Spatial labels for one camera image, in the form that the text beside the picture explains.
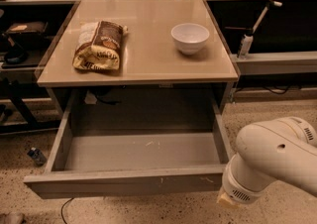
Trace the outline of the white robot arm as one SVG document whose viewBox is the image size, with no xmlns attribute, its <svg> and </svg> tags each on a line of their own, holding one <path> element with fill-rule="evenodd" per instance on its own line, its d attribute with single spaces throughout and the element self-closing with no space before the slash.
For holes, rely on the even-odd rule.
<svg viewBox="0 0 317 224">
<path fill-rule="evenodd" d="M 317 132 L 305 120 L 283 117 L 243 127 L 227 163 L 217 203 L 252 204 L 280 180 L 317 196 Z"/>
</svg>

